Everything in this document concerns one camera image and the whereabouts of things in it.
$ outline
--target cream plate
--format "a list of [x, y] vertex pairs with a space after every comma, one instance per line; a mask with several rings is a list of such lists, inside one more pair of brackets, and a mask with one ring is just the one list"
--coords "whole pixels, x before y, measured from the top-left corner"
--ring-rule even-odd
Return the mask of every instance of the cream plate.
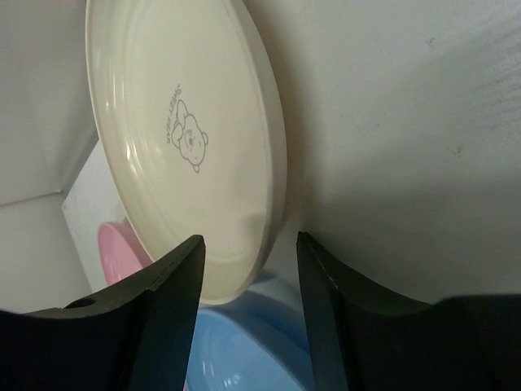
[[152, 260], [207, 245], [201, 301], [233, 300], [265, 262], [286, 192], [273, 71], [240, 0], [91, 0], [90, 95], [112, 176]]

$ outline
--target bear drawing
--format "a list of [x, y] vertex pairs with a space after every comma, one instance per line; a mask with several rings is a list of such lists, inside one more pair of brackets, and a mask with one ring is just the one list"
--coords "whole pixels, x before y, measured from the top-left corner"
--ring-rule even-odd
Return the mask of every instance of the bear drawing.
[[206, 155], [208, 135], [201, 131], [197, 120], [188, 112], [182, 100], [177, 103], [176, 121], [171, 138], [183, 159], [188, 160], [198, 173]]

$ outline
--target blue bowl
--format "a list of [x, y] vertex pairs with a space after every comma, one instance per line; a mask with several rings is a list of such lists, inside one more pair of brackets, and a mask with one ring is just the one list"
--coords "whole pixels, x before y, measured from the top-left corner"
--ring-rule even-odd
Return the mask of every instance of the blue bowl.
[[309, 353], [264, 320], [226, 308], [199, 310], [189, 391], [312, 391]]

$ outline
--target cartoon bear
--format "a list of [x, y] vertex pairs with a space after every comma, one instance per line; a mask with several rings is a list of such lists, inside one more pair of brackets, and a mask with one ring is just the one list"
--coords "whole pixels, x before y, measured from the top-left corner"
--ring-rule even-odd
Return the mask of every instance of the cartoon bear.
[[194, 167], [194, 171], [198, 173], [206, 155], [208, 135], [201, 131], [199, 125], [197, 125], [197, 120], [188, 112], [182, 100], [177, 102], [172, 143], [179, 149], [183, 159], [188, 160]]

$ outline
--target pink bowl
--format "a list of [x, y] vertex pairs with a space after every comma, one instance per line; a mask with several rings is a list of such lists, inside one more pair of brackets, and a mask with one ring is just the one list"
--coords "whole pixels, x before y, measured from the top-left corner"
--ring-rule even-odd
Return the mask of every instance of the pink bowl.
[[99, 226], [98, 247], [108, 285], [152, 263], [132, 228], [120, 222], [104, 222]]

